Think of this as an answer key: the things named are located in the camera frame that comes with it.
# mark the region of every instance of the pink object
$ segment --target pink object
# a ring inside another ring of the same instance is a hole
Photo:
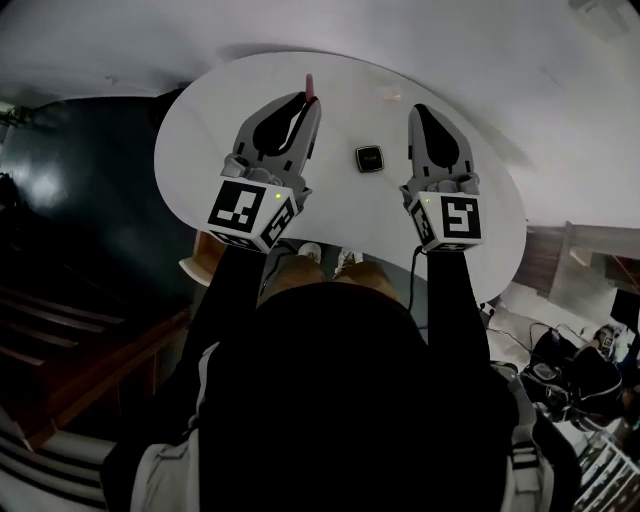
[[[314,97],[315,94],[313,92],[313,76],[311,74],[307,75],[307,85],[305,88],[307,103],[309,103]]]

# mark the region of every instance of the oval table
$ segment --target oval table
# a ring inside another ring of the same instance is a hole
[[[192,83],[162,123],[155,149],[160,193],[186,224],[206,231],[215,201],[212,178],[243,121],[271,100],[304,90],[313,74],[322,121],[303,176],[313,194],[285,237],[349,247],[411,270],[419,244],[398,190],[411,177],[408,116],[416,103],[446,115],[469,139],[486,211],[486,242],[466,253],[478,302],[499,295],[524,251],[525,213],[518,189],[480,134],[424,87],[346,57],[290,52],[254,55],[216,67]],[[355,150],[380,146],[384,170],[361,174]],[[416,272],[426,279],[426,264]]]

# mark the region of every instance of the white wall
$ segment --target white wall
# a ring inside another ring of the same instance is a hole
[[[625,14],[630,32],[605,43],[568,0],[14,0],[0,97],[155,95],[257,52],[344,54],[452,102],[532,223],[637,227],[640,21]]]

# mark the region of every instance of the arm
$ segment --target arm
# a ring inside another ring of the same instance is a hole
[[[105,459],[100,478],[109,510],[127,511],[138,464],[152,444],[181,442],[195,413],[200,390],[198,361],[217,341],[232,341],[239,325],[256,307],[266,255],[228,247],[191,324],[187,342],[173,375],[133,418]]]
[[[456,371],[476,371],[489,364],[489,342],[478,313],[465,256],[429,252],[429,347]]]
[[[266,254],[227,246],[191,323],[183,361],[197,361],[217,341],[233,339],[256,309]]]

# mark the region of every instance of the white sneaker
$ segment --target white sneaker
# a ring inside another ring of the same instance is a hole
[[[306,256],[320,265],[322,261],[322,248],[315,242],[307,242],[298,249],[298,256]]]
[[[343,247],[338,255],[338,266],[336,267],[335,276],[338,276],[347,267],[352,267],[357,263],[362,263],[364,256],[361,252],[352,251]]]

